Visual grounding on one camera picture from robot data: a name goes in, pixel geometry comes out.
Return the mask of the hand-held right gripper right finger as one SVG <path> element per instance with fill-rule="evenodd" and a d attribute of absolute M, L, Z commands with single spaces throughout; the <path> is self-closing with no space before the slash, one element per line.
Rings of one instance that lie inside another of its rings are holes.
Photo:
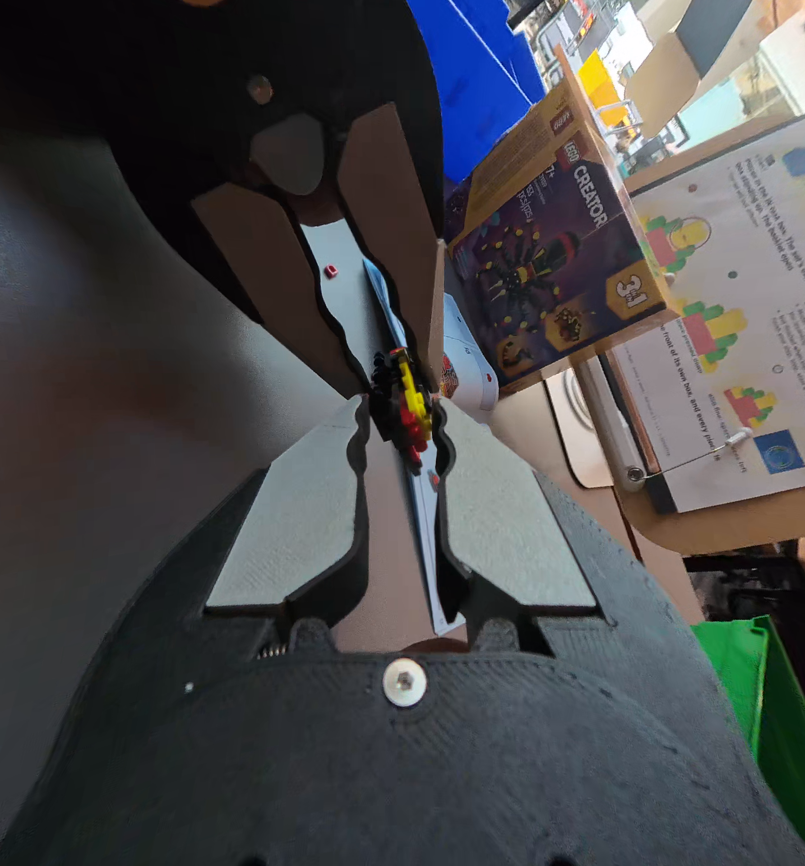
<path fill-rule="evenodd" d="M 532 467 L 447 399 L 434 404 L 442 611 L 467 622 L 588 615 L 597 601 Z"/>

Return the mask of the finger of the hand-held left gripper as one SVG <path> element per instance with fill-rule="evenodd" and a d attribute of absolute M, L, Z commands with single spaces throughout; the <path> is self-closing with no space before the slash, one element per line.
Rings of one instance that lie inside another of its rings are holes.
<path fill-rule="evenodd" d="M 191 207 L 255 307 L 263 327 L 344 397 L 370 388 L 324 301 L 318 265 L 277 199 L 225 183 Z"/>
<path fill-rule="evenodd" d="M 391 308 L 429 389 L 443 359 L 445 245 L 435 232 L 394 102 L 356 118 L 342 146 L 337 184 L 368 257 L 385 275 Z"/>

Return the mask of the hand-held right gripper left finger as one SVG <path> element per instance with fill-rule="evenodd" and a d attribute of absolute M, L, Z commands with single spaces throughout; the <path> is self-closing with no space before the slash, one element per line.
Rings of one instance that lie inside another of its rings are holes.
<path fill-rule="evenodd" d="M 349 399 L 264 475 L 206 601 L 213 614 L 341 622 L 368 585 L 368 402 Z"/>

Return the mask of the yellow black red lego model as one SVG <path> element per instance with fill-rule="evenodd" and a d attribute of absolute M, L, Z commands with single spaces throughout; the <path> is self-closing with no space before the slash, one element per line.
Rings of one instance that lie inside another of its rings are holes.
<path fill-rule="evenodd" d="M 408 472 L 418 476 L 433 440 L 433 401 L 408 349 L 376 352 L 370 382 L 370 415 L 378 433 L 393 444 Z"/>

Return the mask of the lego instruction booklet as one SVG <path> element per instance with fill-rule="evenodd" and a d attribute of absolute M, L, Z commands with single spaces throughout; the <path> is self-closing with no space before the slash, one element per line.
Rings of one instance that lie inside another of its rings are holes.
<path fill-rule="evenodd" d="M 371 372 L 390 368 L 390 351 L 405 348 L 402 321 L 392 312 L 389 290 L 384 276 L 367 257 L 363 258 L 365 282 L 373 297 L 373 312 L 377 319 L 377 337 L 371 351 Z M 475 345 L 474 338 L 450 294 L 443 296 L 443 355 L 440 368 L 440 396 L 453 402 L 474 420 L 486 424 L 498 401 L 497 377 Z M 421 466 L 416 472 L 405 465 L 400 457 L 400 476 L 408 527 L 415 536 L 415 547 L 421 583 L 425 591 L 430 620 L 437 636 L 446 636 L 465 622 L 461 613 L 448 619 L 443 611 L 437 584 L 435 517 L 438 508 L 437 451 L 429 443 L 421 455 Z"/>

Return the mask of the purple lego set box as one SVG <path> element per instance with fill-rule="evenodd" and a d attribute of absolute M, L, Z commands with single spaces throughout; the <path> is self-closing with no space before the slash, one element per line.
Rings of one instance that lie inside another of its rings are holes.
<path fill-rule="evenodd" d="M 592 103 L 562 64 L 445 204 L 463 311 L 502 396 L 678 317 Z"/>

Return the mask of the lego brick poster board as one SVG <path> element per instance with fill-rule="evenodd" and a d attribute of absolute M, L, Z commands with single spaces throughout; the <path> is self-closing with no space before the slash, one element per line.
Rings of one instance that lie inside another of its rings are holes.
<path fill-rule="evenodd" d="M 805 115 L 632 202 L 677 312 L 610 360 L 657 514 L 805 488 Z"/>

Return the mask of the blue plastic bin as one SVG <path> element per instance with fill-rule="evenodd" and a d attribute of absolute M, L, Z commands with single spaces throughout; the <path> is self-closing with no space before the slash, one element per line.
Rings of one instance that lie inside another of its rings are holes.
<path fill-rule="evenodd" d="M 502 1 L 409 1 L 440 98 L 445 177 L 461 183 L 546 95 Z"/>

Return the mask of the metal tube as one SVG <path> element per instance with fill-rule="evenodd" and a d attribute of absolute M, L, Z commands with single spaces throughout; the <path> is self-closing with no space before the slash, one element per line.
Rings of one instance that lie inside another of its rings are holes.
<path fill-rule="evenodd" d="M 643 454 L 604 363 L 595 356 L 579 364 L 575 374 L 615 486 L 642 492 L 648 476 Z"/>

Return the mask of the yellow sign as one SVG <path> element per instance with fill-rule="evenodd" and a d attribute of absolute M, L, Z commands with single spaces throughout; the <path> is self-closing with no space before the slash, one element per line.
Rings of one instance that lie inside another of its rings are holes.
<path fill-rule="evenodd" d="M 616 90 L 616 84 L 597 51 L 589 54 L 577 72 L 597 120 L 607 128 L 628 127 L 633 123 L 629 108 Z"/>

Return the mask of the green bin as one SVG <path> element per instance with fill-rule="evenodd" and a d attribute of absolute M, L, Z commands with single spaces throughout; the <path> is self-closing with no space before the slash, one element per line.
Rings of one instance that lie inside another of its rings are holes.
<path fill-rule="evenodd" d="M 805 694 L 773 620 L 699 622 L 691 630 L 765 782 L 805 842 Z"/>

